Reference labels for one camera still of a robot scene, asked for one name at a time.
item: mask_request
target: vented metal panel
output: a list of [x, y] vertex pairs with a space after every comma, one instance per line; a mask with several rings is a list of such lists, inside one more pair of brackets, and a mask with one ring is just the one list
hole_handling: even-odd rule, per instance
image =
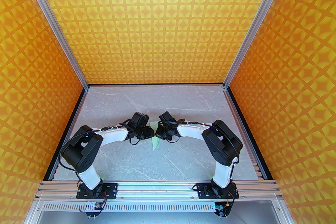
[[[98, 212], [94, 201], [45, 201], [42, 210]], [[107, 202], [103, 212], [214, 212], [214, 202]]]

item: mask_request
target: gray marble surface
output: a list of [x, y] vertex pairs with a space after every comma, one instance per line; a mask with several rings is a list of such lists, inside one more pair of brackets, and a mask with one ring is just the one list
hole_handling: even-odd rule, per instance
[[[176, 119], [198, 122], [223, 120], [241, 137], [220, 85], [91, 86], [72, 134], [82, 125], [102, 128], [131, 118], [138, 111], [150, 121], [168, 111]], [[103, 180], [210, 180], [215, 161], [204, 141], [182, 137], [170, 144], [151, 140], [130, 145], [118, 141], [100, 148], [94, 166]], [[234, 180], [257, 180], [245, 148], [233, 172]], [[77, 180], [58, 167], [54, 180]]]

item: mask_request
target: green object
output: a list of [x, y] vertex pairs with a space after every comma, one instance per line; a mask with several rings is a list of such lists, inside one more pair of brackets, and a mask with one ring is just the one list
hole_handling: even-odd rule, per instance
[[[151, 121], [151, 122], [149, 122], [149, 125], [154, 130], [154, 133], [156, 132], [156, 129], [157, 129], [157, 126], [158, 126], [157, 123], [158, 123], [158, 121]], [[154, 136], [154, 137], [151, 138], [151, 144], [153, 146], [153, 150], [156, 149], [156, 147], [159, 144], [159, 141], [160, 141], [160, 138], [158, 138], [156, 136]]]

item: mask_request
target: orange patterned wall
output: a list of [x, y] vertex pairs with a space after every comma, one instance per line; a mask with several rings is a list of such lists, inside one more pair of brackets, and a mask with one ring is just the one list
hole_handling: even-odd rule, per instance
[[336, 0], [275, 0], [230, 87], [297, 223], [336, 223]]
[[90, 84], [223, 82], [262, 0], [48, 0]]
[[82, 86], [36, 0], [0, 0], [0, 219], [22, 223]]

